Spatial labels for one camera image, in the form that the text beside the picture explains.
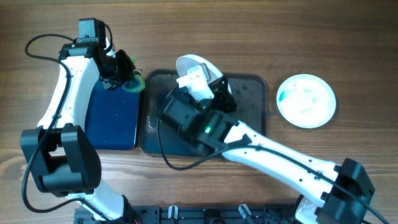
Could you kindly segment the white plate being scrubbed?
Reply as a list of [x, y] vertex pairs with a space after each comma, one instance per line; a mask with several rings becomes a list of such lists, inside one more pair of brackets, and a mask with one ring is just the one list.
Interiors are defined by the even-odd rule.
[[207, 59], [193, 54], [186, 54], [176, 61], [179, 88], [186, 88], [196, 100], [212, 99], [215, 91], [210, 85], [223, 77], [220, 70]]

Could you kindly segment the white plate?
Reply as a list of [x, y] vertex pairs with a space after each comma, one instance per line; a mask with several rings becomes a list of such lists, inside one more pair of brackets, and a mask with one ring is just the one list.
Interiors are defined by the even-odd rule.
[[281, 115], [303, 129], [327, 124], [337, 109], [331, 86], [311, 74], [298, 74], [286, 79], [278, 88], [275, 99]]

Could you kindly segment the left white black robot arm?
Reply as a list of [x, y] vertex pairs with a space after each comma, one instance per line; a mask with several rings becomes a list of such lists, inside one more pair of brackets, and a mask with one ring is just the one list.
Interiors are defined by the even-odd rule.
[[[24, 130], [20, 144], [27, 161], [21, 197], [34, 213], [49, 213], [69, 203], [84, 206], [99, 222], [139, 223], [128, 199], [101, 177], [101, 161], [85, 134], [91, 92], [100, 78], [126, 82], [135, 69], [123, 50], [97, 42], [65, 44], [58, 58], [60, 76], [47, 111], [35, 129]], [[33, 177], [38, 190], [66, 201], [35, 208], [27, 196]]]

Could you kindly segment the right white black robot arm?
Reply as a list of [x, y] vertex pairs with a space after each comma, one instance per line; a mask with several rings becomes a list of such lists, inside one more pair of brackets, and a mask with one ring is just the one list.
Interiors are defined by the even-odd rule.
[[375, 188], [364, 167], [345, 159], [341, 165], [306, 156], [253, 130], [232, 114], [237, 105], [228, 79], [198, 80], [178, 86], [159, 104], [158, 125], [165, 124], [205, 157], [223, 157], [257, 169], [297, 190], [294, 211], [300, 223], [364, 223], [379, 214], [370, 206]]

